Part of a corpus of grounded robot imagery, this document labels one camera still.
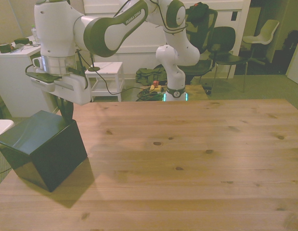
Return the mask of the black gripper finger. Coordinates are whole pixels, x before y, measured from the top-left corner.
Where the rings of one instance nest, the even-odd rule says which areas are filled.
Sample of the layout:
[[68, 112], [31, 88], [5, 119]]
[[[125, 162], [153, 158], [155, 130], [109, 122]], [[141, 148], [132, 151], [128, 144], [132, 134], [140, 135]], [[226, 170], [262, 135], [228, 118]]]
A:
[[70, 101], [64, 100], [64, 119], [71, 123], [73, 120], [74, 104]]
[[61, 113], [61, 116], [65, 120], [67, 120], [67, 117], [66, 117], [66, 114], [65, 114], [65, 100], [62, 99], [62, 98], [60, 98], [60, 97], [58, 97], [58, 96], [56, 96], [55, 100], [56, 100], [56, 103], [57, 103], [57, 107], [58, 107], [58, 109], [59, 109], [59, 111]]

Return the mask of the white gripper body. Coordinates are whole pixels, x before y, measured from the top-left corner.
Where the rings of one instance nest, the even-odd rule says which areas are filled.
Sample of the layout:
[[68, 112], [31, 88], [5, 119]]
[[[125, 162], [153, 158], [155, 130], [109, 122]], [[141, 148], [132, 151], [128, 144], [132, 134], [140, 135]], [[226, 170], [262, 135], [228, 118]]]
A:
[[30, 73], [30, 78], [34, 86], [59, 98], [78, 105], [91, 101], [91, 90], [86, 77], [74, 74], [57, 77], [48, 73]]

